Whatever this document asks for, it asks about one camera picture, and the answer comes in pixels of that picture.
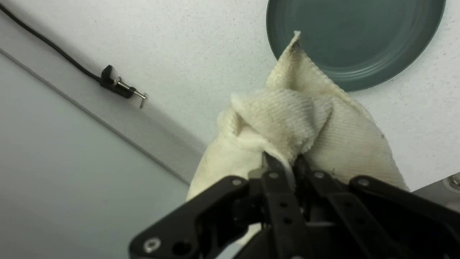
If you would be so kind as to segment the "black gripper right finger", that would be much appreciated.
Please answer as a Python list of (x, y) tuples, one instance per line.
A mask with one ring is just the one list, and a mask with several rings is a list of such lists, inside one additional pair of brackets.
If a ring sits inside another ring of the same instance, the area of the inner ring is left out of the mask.
[(370, 176), (348, 183), (295, 163), (309, 259), (460, 259), (460, 215)]

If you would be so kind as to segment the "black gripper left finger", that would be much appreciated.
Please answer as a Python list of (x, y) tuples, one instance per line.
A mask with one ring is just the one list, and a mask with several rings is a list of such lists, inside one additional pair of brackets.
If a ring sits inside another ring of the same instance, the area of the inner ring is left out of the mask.
[(288, 170), (263, 156), (261, 179), (229, 176), (138, 234), (130, 259), (216, 259), (252, 225), (259, 234), (235, 259), (304, 259), (307, 228)]

